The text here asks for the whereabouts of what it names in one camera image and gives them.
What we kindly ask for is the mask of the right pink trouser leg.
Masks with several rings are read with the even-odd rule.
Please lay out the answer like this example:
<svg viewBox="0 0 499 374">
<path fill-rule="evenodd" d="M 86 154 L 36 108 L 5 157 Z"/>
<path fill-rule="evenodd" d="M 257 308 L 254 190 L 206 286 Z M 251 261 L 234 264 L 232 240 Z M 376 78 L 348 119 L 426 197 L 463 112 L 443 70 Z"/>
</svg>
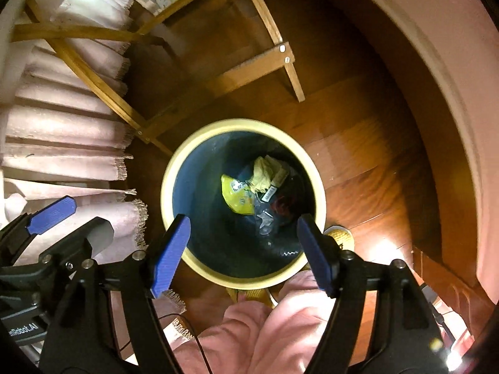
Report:
<svg viewBox="0 0 499 374">
<path fill-rule="evenodd" d="M 334 305 L 310 270 L 292 277 L 260 330 L 248 372 L 304 373 Z"/>
</svg>

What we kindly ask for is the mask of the right yellow slipper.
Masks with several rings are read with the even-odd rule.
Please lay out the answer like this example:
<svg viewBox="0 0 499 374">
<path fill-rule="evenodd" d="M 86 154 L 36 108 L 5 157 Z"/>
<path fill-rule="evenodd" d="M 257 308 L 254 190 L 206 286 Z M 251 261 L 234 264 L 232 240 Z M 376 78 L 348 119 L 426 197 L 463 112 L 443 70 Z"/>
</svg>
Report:
<svg viewBox="0 0 499 374">
<path fill-rule="evenodd" d="M 324 234 L 332 237 L 342 250 L 354 251 L 354 236 L 349 229 L 341 225 L 332 225 L 324 231 Z"/>
</svg>

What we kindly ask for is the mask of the blue trash bin yellow rim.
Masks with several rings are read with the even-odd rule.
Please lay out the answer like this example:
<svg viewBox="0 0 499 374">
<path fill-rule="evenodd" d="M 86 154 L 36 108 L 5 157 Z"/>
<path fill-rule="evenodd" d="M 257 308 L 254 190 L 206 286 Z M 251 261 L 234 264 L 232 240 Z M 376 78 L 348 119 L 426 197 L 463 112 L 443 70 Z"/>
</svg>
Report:
<svg viewBox="0 0 499 374">
<path fill-rule="evenodd" d="M 162 180 L 164 225 L 183 214 L 190 237 L 183 261 L 217 285 L 279 285 L 307 263 L 298 218 L 319 228 L 327 216 L 315 163 L 286 132 L 249 119 L 213 122 L 174 152 Z"/>
</svg>

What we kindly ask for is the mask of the yellow paper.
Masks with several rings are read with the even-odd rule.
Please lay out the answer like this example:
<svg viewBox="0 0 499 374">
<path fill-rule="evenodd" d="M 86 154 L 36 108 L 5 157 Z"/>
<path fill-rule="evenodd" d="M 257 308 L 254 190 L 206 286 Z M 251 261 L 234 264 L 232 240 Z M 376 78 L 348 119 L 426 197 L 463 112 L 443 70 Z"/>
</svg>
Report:
<svg viewBox="0 0 499 374">
<path fill-rule="evenodd" d="M 252 193 L 266 193 L 271 187 L 280 188 L 289 174 L 290 167 L 286 162 L 260 156 L 254 161 L 249 188 Z"/>
</svg>

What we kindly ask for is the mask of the yellow snack bag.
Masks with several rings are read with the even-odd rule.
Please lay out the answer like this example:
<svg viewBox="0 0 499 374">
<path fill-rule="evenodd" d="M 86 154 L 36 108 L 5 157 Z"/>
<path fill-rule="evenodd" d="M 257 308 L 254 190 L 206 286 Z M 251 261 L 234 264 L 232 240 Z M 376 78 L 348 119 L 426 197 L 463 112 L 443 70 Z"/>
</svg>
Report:
<svg viewBox="0 0 499 374">
<path fill-rule="evenodd" d="M 245 181 L 222 175 L 221 188 L 222 197 L 231 211 L 241 215 L 254 213 L 254 195 Z"/>
</svg>

